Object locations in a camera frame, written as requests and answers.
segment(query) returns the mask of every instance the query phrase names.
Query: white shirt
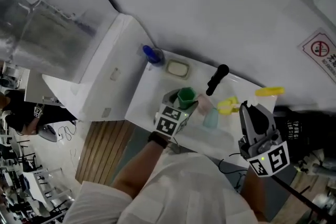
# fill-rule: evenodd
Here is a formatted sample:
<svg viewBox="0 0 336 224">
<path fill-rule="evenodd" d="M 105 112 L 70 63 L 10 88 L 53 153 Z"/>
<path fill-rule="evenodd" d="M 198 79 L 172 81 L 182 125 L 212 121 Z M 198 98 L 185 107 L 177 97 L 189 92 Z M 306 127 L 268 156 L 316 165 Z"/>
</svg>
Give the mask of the white shirt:
<svg viewBox="0 0 336 224">
<path fill-rule="evenodd" d="M 258 221 L 210 159 L 198 153 L 173 155 L 166 151 L 134 200 L 117 189 L 83 182 L 65 223 L 256 224 Z"/>
</svg>

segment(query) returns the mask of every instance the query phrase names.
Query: black watch strap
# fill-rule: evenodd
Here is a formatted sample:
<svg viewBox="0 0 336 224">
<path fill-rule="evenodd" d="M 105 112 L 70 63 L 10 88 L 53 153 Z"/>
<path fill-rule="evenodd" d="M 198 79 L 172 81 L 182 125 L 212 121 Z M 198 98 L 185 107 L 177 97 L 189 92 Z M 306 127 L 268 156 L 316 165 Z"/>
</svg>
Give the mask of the black watch strap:
<svg viewBox="0 0 336 224">
<path fill-rule="evenodd" d="M 160 137 L 156 132 L 152 132 L 150 136 L 148 137 L 148 142 L 154 141 L 156 144 L 159 144 L 163 148 L 166 148 L 168 145 L 168 142 Z"/>
</svg>

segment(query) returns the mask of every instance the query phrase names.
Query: black t-shirt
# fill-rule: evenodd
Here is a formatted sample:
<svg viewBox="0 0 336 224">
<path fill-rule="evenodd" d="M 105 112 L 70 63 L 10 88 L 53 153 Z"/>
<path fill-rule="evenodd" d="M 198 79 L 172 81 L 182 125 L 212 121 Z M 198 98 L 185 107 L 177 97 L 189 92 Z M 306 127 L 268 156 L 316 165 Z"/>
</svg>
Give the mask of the black t-shirt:
<svg viewBox="0 0 336 224">
<path fill-rule="evenodd" d="M 25 102 L 25 95 L 16 90 L 9 90 L 6 94 L 10 102 L 3 111 L 10 110 L 12 113 L 5 120 L 9 127 L 21 132 L 24 125 L 28 125 L 34 119 L 35 103 Z"/>
</svg>

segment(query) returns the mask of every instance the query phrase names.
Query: yellow object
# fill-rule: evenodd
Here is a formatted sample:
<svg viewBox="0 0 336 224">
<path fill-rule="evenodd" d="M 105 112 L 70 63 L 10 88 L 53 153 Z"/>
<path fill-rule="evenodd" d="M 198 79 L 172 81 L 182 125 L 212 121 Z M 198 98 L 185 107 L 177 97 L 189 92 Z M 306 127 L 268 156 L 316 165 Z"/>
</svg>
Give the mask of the yellow object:
<svg viewBox="0 0 336 224">
<path fill-rule="evenodd" d="M 217 110 L 221 115 L 231 115 L 231 113 L 239 111 L 239 108 L 236 108 L 234 104 L 238 104 L 238 98 L 236 96 L 229 97 L 217 104 Z"/>
<path fill-rule="evenodd" d="M 285 93 L 284 87 L 269 87 L 256 90 L 256 96 L 271 96 Z"/>
</svg>

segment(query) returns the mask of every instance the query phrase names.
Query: white table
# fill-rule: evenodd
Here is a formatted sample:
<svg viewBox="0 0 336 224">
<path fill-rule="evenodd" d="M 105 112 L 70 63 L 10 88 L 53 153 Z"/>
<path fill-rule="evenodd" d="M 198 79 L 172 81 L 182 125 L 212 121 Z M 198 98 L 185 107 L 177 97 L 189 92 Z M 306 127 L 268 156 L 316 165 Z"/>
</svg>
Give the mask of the white table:
<svg viewBox="0 0 336 224">
<path fill-rule="evenodd" d="M 7 139 L 8 138 L 13 138 L 12 134 L 10 134 L 9 130 L 8 130 L 8 125 L 6 123 L 6 121 L 4 121 L 1 117 L 0 117 L 0 124 L 2 125 L 4 131 L 0 132 L 0 143 L 3 145 L 8 145 L 7 143 Z"/>
<path fill-rule="evenodd" d="M 49 174 L 55 173 L 61 171 L 61 168 L 59 169 L 54 169 L 51 171 L 47 171 L 47 170 L 37 170 L 34 172 L 23 172 L 24 177 L 27 179 L 28 183 L 29 183 L 29 191 L 31 196 L 38 201 L 41 201 L 44 205 L 48 205 L 50 204 L 50 202 L 54 199 L 57 199 L 65 194 L 70 194 L 71 190 L 67 189 L 61 193 L 58 194 L 50 194 L 51 197 L 47 198 L 46 194 L 47 192 L 52 192 L 55 188 L 51 188 L 51 189 L 46 189 L 46 190 L 42 190 L 41 184 L 38 181 L 38 177 L 42 176 L 42 177 L 48 177 Z"/>
<path fill-rule="evenodd" d="M 150 132 L 154 131 L 153 119 L 166 93 L 182 87 L 192 87 L 197 93 L 206 96 L 207 83 L 217 70 L 205 63 L 171 52 L 164 51 L 164 54 L 166 62 L 169 59 L 187 62 L 191 73 L 187 80 L 182 80 L 167 74 L 165 67 L 154 67 L 150 63 L 147 64 L 125 118 Z M 243 102 L 253 97 L 255 90 L 259 88 L 259 86 L 229 73 L 209 99 L 215 107 L 218 102 L 234 95 L 238 97 L 239 102 Z M 274 109 L 276 99 L 276 97 L 257 98 L 258 102 L 271 112 Z M 229 154 L 239 153 L 238 140 L 243 137 L 239 113 L 233 113 L 229 116 L 219 115 L 218 127 L 214 131 L 202 127 L 203 119 L 204 116 L 195 110 L 187 126 L 175 135 L 177 142 L 207 156 L 248 167 L 248 162 L 240 155 L 228 157 Z"/>
<path fill-rule="evenodd" d="M 9 173 L 4 172 L 4 176 L 5 176 L 5 179 L 6 179 L 6 182 L 7 182 L 8 186 L 12 187 L 14 185 L 14 183 L 13 183 L 12 178 L 10 177 Z"/>
<path fill-rule="evenodd" d="M 24 155 L 22 148 L 20 147 L 19 143 L 16 141 L 15 137 L 11 140 L 10 143 L 11 143 L 12 150 L 15 152 L 17 157 L 18 158 L 22 157 Z"/>
</svg>

